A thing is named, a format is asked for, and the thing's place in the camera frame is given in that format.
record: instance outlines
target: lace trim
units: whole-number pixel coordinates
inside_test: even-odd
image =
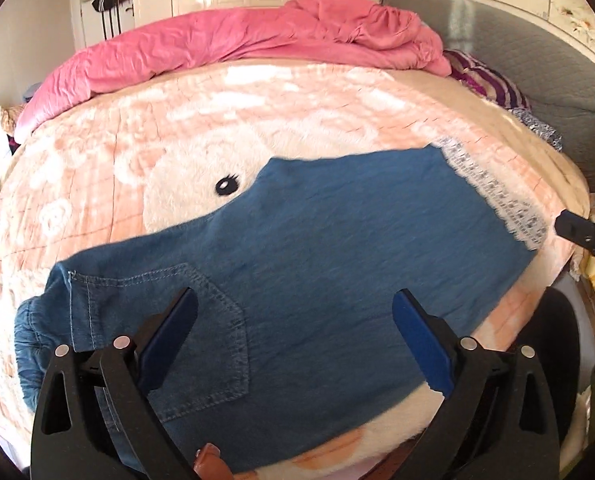
[[[516,240],[530,251],[541,247],[548,228],[534,205],[514,195],[490,171],[481,168],[458,140],[441,137],[433,140],[432,144],[442,150],[449,166],[494,209]]]

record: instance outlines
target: bed frame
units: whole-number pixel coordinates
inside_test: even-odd
[[[445,48],[473,54],[514,81],[562,134],[564,153],[595,191],[595,63],[547,30],[472,0],[383,0],[417,12]]]

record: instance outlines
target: purple striped pillow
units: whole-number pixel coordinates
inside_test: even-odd
[[[486,66],[479,59],[460,50],[445,50],[444,56],[451,64],[451,77],[457,79],[473,92],[480,94],[502,108],[531,109],[529,99],[517,88],[517,85]]]

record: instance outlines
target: pink comforter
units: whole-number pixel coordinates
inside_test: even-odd
[[[291,0],[274,9],[204,10],[151,23],[79,51],[44,81],[18,118],[23,143],[42,123],[97,94],[173,70],[283,57],[440,76],[451,69],[436,32],[408,10],[370,0]]]

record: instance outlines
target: shirt pocket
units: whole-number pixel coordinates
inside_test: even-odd
[[[132,336],[146,317],[165,310],[180,289],[190,287],[196,292],[197,321],[164,384],[148,396],[162,422],[248,393],[249,359],[242,309],[194,267],[180,264],[123,279],[76,271],[68,275],[76,351],[102,348],[118,335]],[[113,413],[104,402],[101,404],[107,422],[113,425]]]

